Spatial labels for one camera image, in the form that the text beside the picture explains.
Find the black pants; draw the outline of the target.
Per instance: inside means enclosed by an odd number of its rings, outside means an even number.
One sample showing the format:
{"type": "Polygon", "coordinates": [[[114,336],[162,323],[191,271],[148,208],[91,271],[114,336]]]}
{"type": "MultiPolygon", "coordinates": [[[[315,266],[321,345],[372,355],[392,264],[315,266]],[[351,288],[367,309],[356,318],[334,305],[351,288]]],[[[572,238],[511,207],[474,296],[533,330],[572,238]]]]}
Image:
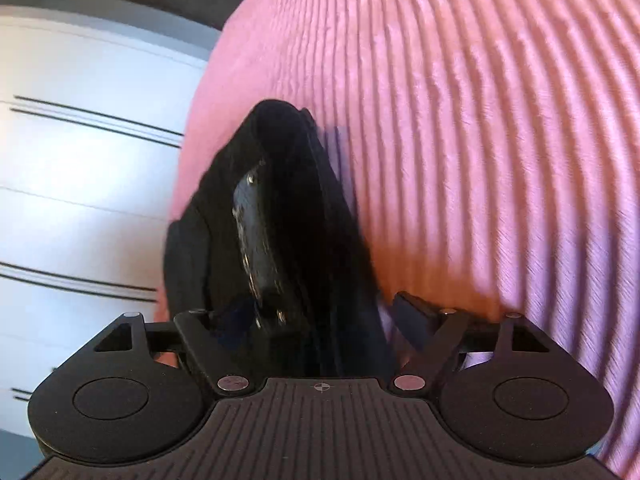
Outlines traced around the black pants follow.
{"type": "Polygon", "coordinates": [[[314,118],[257,104],[169,226],[171,314],[204,310],[255,378],[378,377],[395,359],[378,284],[314,118]]]}

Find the white wardrobe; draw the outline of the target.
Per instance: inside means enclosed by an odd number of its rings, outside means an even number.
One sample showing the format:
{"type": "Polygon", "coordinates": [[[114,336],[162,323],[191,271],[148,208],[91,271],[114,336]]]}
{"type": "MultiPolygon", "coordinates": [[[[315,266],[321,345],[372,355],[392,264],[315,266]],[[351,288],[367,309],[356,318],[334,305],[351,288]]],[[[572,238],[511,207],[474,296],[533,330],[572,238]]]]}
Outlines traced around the white wardrobe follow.
{"type": "Polygon", "coordinates": [[[150,318],[207,51],[148,30],[1,10],[1,427],[114,318],[150,318]]]}

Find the pink ribbed bedspread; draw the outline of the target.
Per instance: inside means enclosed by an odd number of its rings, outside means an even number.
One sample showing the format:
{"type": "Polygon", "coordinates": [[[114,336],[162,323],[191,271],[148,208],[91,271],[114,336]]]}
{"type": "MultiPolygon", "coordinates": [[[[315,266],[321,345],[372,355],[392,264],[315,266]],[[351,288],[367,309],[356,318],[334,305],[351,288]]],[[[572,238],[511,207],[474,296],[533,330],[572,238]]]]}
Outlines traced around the pink ribbed bedspread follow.
{"type": "Polygon", "coordinates": [[[311,112],[385,297],[519,310],[596,375],[639,474],[639,0],[244,0],[192,101],[178,218],[258,102],[311,112]]]}

